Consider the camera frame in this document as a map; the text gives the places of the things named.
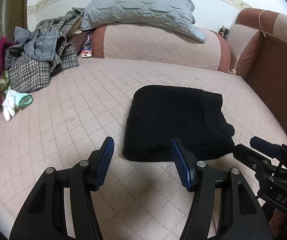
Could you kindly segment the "right hand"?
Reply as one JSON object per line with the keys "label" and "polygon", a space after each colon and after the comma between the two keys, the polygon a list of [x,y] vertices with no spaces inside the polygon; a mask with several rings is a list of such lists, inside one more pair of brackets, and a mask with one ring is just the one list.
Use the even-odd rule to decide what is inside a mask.
{"label": "right hand", "polygon": [[287,214],[283,213],[282,211],[275,209],[271,220],[269,221],[269,226],[274,237],[280,235],[280,233],[286,228],[287,226]]}

